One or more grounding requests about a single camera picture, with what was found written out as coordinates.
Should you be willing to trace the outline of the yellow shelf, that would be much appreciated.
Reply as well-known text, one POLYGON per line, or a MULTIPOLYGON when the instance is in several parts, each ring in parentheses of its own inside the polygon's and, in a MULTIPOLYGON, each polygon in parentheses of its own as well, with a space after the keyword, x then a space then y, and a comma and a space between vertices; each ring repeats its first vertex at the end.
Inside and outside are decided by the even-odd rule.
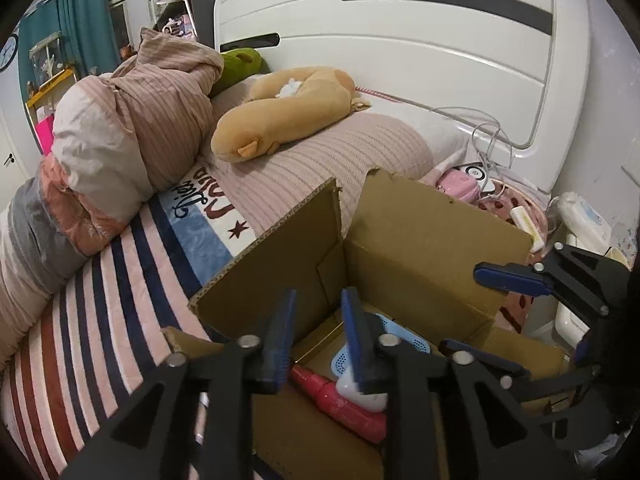
POLYGON ((77 80, 76 72, 73 67, 66 68, 62 73, 55 75, 51 80, 45 82, 39 90, 34 93, 28 101, 25 102, 25 106, 27 108, 34 107, 36 103, 42 99, 44 99, 48 94, 50 94, 56 87, 62 84, 67 79, 73 79, 73 81, 77 80))

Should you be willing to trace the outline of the brown cardboard box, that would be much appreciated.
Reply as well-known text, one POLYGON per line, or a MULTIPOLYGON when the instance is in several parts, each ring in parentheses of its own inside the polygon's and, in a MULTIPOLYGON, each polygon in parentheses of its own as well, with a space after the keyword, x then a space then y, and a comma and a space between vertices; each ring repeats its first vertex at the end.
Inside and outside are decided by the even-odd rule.
MULTIPOLYGON (((191 300, 205 325, 229 338, 254 330, 286 288, 297 292, 293 356, 326 372, 346 339, 340 296, 353 287, 363 307, 382 313, 430 344, 454 339, 524 365, 537 378, 559 374, 558 349, 497 327, 503 292, 474 281, 477 263, 523 263, 529 235, 492 214, 422 183, 371 170, 346 234, 338 230, 334 182, 317 188, 241 252, 191 300)), ((572 474, 532 418, 538 401, 511 402, 489 374, 475 372, 470 394, 422 396, 454 420, 425 429, 408 443, 418 454, 419 479, 549 479, 572 474)))

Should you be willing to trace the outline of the white wipes pack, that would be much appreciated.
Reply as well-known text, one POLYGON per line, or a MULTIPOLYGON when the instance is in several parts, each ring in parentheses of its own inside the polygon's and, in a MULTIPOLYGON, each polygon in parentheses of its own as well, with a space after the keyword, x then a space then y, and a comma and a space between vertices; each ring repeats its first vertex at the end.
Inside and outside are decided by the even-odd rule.
POLYGON ((582 246, 598 254, 608 250, 612 228, 588 200, 575 192, 565 192, 556 204, 563 223, 582 246))

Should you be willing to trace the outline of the round wall clock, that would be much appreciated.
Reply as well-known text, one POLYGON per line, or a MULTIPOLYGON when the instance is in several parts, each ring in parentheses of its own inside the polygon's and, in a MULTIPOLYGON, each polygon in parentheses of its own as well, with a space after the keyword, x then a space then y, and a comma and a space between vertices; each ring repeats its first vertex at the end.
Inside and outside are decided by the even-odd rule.
POLYGON ((13 62, 18 51, 17 34, 11 34, 0 51, 0 72, 4 72, 13 62))

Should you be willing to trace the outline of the striped pink fleece blanket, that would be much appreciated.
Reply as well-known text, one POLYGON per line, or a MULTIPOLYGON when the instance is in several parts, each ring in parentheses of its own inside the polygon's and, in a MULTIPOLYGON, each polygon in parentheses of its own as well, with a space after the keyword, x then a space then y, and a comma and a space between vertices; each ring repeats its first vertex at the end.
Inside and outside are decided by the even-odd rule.
POLYGON ((52 297, 1 382, 2 420, 38 477, 58 478, 166 359, 164 328, 221 340, 188 303, 255 238, 197 164, 52 297))

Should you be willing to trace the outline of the tan plush toy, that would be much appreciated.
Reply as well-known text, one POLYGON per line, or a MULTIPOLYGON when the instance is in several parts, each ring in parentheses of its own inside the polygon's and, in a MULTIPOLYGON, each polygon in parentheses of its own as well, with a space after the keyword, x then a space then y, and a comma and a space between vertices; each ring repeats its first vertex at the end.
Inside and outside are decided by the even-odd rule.
POLYGON ((313 136, 369 106, 344 70, 278 70, 256 79, 244 102, 221 116, 210 148, 225 162, 246 162, 313 136))

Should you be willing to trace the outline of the rolled beige pink duvet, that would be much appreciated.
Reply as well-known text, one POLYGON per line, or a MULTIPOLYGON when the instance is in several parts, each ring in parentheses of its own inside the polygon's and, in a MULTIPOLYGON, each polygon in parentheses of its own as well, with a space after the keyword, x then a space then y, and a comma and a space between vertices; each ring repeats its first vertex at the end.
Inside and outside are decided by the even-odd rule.
POLYGON ((193 166, 223 71, 216 50, 145 28, 132 58, 64 94, 50 153, 1 213, 3 362, 50 298, 193 166))

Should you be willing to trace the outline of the pink white small gadget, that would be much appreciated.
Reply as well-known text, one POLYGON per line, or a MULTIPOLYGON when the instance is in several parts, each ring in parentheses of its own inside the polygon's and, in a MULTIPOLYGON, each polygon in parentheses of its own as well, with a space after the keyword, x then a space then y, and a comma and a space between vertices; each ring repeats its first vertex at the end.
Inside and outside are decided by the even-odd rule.
POLYGON ((477 203, 497 189, 487 170, 479 162, 447 170, 437 181, 436 188, 468 204, 477 203))

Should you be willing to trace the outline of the white earbuds case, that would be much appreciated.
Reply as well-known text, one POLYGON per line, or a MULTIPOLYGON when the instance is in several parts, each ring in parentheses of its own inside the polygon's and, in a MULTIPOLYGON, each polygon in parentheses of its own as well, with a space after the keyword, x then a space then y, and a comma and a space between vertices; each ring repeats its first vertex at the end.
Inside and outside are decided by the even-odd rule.
POLYGON ((349 400, 353 404, 364 408, 371 413, 382 413, 386 410, 387 394, 386 393, 362 393, 355 382, 352 367, 346 368, 341 377, 335 384, 337 393, 344 399, 349 400))

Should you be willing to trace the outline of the green plush toy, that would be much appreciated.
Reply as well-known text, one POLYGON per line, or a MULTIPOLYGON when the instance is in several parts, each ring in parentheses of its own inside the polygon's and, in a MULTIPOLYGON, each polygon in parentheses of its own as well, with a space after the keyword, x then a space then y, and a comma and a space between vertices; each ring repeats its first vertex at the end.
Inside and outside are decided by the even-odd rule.
POLYGON ((232 49, 221 56, 224 59, 224 69, 209 92, 211 98, 250 76, 269 72, 260 53, 252 48, 232 49))

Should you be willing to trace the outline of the pink spray bottle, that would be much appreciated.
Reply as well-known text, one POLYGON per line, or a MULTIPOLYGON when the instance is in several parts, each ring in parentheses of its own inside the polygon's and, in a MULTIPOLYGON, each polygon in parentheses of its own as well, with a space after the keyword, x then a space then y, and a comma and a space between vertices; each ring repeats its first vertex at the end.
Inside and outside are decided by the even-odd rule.
POLYGON ((290 379, 317 405, 322 413, 352 430, 359 437, 373 444, 380 444, 385 439, 385 411, 371 413, 342 398, 335 389, 336 382, 332 382, 329 378, 317 374, 307 367, 294 365, 290 371, 290 379))

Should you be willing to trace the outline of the pink knitted pillow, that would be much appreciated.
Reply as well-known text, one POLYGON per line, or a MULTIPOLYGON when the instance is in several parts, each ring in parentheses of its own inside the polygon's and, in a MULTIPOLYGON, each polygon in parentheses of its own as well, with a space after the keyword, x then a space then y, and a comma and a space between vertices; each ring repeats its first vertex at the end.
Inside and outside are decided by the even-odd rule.
POLYGON ((354 110, 270 155, 232 164, 204 145, 201 161, 257 235, 329 178, 341 190, 342 226, 347 228, 369 170, 435 185, 462 162, 469 143, 453 120, 439 114, 378 96, 370 102, 365 110, 354 110))

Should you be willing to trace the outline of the white bed headboard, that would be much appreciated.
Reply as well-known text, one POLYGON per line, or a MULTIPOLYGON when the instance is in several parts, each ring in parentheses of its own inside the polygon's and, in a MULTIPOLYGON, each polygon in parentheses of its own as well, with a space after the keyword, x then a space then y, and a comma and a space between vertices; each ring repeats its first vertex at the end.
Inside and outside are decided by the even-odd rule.
POLYGON ((456 118, 550 191, 577 128, 587 0, 216 0, 216 45, 270 68, 344 70, 362 88, 456 118))

